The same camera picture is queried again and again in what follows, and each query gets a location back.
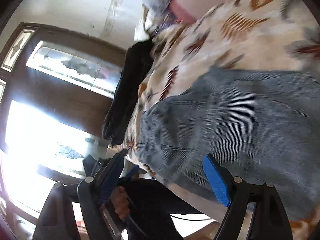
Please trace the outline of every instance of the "wall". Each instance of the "wall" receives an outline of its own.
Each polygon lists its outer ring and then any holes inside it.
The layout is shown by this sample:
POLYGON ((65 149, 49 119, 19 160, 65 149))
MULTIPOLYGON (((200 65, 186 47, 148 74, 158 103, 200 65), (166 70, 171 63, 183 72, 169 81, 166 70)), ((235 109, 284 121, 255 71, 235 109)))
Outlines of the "wall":
POLYGON ((133 44, 135 25, 142 15, 142 2, 122 0, 112 31, 106 35, 105 22, 110 2, 111 0, 23 0, 0 35, 0 51, 20 22, 66 28, 103 38, 127 49, 133 44))

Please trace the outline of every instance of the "person's leg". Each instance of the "person's leg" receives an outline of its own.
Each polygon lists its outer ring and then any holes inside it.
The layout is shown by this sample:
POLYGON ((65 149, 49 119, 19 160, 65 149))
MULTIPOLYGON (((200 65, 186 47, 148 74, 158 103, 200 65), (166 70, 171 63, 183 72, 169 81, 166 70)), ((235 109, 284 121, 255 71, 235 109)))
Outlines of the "person's leg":
POLYGON ((156 180, 121 183, 132 203, 126 220, 129 240, 182 240, 169 213, 200 213, 156 180))

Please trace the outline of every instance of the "gray denim pants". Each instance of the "gray denim pants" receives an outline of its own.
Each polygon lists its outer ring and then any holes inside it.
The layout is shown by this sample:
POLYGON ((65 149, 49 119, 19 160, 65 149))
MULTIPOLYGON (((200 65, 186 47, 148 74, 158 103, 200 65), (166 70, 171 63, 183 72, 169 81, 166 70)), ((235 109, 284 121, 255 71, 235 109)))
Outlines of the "gray denim pants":
POLYGON ((138 157, 165 179, 215 200, 202 169, 214 155, 233 176, 274 183, 290 219, 320 196, 320 78, 212 67, 144 112, 138 157))

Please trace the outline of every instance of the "folded black clothing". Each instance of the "folded black clothing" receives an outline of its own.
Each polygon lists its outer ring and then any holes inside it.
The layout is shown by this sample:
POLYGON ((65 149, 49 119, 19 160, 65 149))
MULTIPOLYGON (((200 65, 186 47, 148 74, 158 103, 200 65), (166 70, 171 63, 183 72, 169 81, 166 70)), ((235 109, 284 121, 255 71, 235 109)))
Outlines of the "folded black clothing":
POLYGON ((125 131, 138 101, 139 85, 153 64, 150 56, 152 47, 151 38, 138 42, 127 50, 115 97, 102 126, 102 137, 110 139, 112 146, 122 144, 124 140, 125 131))

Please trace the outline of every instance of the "leaf print blanket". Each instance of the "leaf print blanket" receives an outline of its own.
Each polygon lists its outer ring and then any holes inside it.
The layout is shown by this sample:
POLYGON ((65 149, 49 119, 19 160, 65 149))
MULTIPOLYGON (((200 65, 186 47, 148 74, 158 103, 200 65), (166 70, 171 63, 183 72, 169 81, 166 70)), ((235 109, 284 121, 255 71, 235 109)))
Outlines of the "leaf print blanket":
MULTIPOLYGON (((210 66, 265 71, 317 71, 320 67, 320 29, 301 0, 229 1, 213 7, 193 25, 171 26, 154 43, 153 66, 140 85, 125 140, 119 146, 130 149, 128 159, 151 173, 135 155, 142 112, 183 93, 210 66)), ((294 239, 308 236, 319 213, 320 209, 291 222, 294 239)), ((208 215, 216 218, 214 212, 208 215)))

